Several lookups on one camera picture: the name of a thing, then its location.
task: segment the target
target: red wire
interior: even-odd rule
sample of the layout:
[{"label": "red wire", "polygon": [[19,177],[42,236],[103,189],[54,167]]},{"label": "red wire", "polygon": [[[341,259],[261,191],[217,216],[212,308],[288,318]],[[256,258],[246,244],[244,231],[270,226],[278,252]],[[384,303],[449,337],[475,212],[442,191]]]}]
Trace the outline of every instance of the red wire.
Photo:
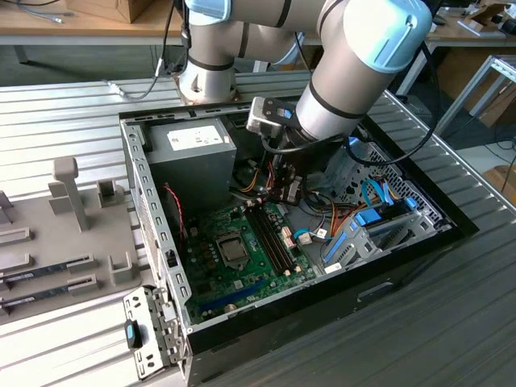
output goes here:
[{"label": "red wire", "polygon": [[164,188],[173,196],[174,200],[176,201],[176,206],[177,206],[177,210],[179,211],[179,232],[181,233],[181,242],[183,241],[183,239],[185,238],[185,236],[183,235],[183,228],[184,228],[184,223],[183,223],[183,210],[181,209],[181,204],[179,202],[179,198],[177,197],[177,195],[174,193],[174,191],[172,191],[169,187],[167,187],[166,185],[164,185]]}]

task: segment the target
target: ram slot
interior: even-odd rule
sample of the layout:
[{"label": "ram slot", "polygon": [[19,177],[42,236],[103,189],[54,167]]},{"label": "ram slot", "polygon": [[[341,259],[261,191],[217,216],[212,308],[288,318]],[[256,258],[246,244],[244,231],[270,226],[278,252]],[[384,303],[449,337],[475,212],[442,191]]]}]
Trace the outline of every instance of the ram slot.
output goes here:
[{"label": "ram slot", "polygon": [[249,207],[246,209],[245,215],[262,248],[267,253],[276,274],[280,276],[285,270],[292,269],[293,262],[289,253],[274,231],[265,211],[260,207]]}]

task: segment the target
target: wooden table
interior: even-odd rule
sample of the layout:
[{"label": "wooden table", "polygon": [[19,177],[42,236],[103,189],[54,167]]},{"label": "wooden table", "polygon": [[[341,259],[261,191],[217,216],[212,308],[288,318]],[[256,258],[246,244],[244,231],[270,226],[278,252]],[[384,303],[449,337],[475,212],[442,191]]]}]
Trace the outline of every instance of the wooden table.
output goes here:
[{"label": "wooden table", "polygon": [[[30,15],[16,5],[0,2],[0,44],[15,46],[20,62],[27,62],[23,45],[158,45],[170,0],[155,0],[132,24],[73,11],[63,23]],[[64,1],[39,7],[44,12],[65,12]],[[181,45],[181,16],[174,11],[169,28],[170,45]]]},{"label": "wooden table", "polygon": [[[514,35],[508,35],[506,38],[481,38],[461,27],[457,23],[460,18],[450,15],[444,16],[444,18],[447,22],[446,25],[438,26],[426,38],[430,53],[437,47],[516,47],[516,36]],[[426,63],[427,59],[423,53],[419,53],[396,94],[409,93]]]}]

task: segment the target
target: slotted aluminum table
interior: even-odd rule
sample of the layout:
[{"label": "slotted aluminum table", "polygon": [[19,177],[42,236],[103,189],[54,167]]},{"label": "slotted aluminum table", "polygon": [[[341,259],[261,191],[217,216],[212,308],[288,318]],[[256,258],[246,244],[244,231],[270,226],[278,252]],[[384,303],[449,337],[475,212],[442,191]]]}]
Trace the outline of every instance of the slotted aluminum table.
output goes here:
[{"label": "slotted aluminum table", "polygon": [[[281,97],[300,94],[308,75],[253,73],[237,80],[244,98]],[[141,92],[149,80],[119,83]],[[0,89],[0,189],[14,200],[46,194],[58,156],[77,158],[81,188],[109,177],[127,189],[118,112],[179,104],[170,80],[138,103],[101,82]],[[388,93],[369,113],[405,150],[427,130]],[[516,210],[437,137],[413,160],[480,232],[399,292],[208,385],[514,385]],[[123,331],[124,294],[0,326],[2,385],[138,383]],[[172,368],[145,385],[183,384]]]}]

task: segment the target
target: motherboard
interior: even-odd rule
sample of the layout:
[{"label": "motherboard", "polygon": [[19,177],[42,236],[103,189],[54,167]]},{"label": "motherboard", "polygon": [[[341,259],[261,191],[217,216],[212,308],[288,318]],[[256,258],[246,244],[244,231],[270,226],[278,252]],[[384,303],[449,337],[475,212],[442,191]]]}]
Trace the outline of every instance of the motherboard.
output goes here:
[{"label": "motherboard", "polygon": [[182,264],[192,323],[245,307],[315,278],[277,205],[236,206],[186,223]]}]

